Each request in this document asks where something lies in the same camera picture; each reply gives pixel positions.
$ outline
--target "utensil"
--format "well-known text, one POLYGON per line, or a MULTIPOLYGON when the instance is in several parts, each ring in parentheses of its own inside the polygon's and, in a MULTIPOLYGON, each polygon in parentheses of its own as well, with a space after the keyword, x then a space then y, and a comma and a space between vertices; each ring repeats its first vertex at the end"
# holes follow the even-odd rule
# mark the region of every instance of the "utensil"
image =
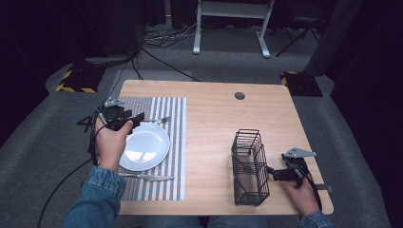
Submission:
POLYGON ((156 122, 158 124, 165 124, 166 122, 168 122, 170 120, 171 120, 171 117, 167 116, 167 117, 163 117, 163 118, 160 118, 157 120, 144 120, 144 122, 152 122, 152 123, 156 122))
POLYGON ((172 180, 175 178, 175 177, 170 177, 170 176, 155 176, 155 175, 131 174, 131 173, 119 173, 119 175, 122 177, 139 178, 139 179, 143 179, 145 181, 168 181, 168 180, 172 180))

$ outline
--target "hand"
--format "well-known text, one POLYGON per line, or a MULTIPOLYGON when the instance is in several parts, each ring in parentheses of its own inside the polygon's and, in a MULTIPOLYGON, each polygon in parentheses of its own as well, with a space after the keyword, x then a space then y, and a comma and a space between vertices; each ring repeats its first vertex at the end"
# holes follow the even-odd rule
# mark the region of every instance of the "hand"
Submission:
POLYGON ((104 123, 97 118, 95 124, 96 142, 100 154, 99 166, 119 172, 119 160, 125 151, 126 136, 133 127, 133 122, 128 121, 119 131, 113 131, 104 127, 104 123))
POLYGON ((308 216, 319 211, 314 190, 306 178, 303 179, 299 189, 291 186, 291 184, 286 181, 282 181, 281 185, 288 193, 288 196, 290 196, 291 202, 303 216, 308 216))

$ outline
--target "hole in table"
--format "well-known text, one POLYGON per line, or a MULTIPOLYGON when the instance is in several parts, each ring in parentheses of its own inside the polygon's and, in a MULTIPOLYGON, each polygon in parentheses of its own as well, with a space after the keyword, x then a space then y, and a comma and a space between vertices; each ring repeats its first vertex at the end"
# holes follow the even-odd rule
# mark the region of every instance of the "hole in table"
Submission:
POLYGON ((245 99, 245 94, 243 94, 242 92, 236 92, 235 98, 237 98, 238 100, 243 100, 245 99))

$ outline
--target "denim jacket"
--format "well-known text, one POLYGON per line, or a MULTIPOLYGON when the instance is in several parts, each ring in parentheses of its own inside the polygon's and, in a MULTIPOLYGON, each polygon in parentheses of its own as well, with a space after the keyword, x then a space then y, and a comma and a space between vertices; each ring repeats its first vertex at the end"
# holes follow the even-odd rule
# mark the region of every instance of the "denim jacket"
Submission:
MULTIPOLYGON (((63 227, 113 227, 121 209, 125 179, 109 169, 94 166, 80 198, 69 210, 63 227)), ((321 212, 304 217, 303 228, 329 228, 332 223, 321 212)))

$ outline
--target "wire basket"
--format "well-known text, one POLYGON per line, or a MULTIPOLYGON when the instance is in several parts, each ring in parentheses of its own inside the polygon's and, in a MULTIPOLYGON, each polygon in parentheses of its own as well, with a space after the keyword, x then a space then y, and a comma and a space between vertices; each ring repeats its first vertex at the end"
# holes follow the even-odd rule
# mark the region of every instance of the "wire basket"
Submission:
POLYGON ((258 130, 240 129, 232 144, 236 205, 261 205, 270 196, 266 156, 258 130))

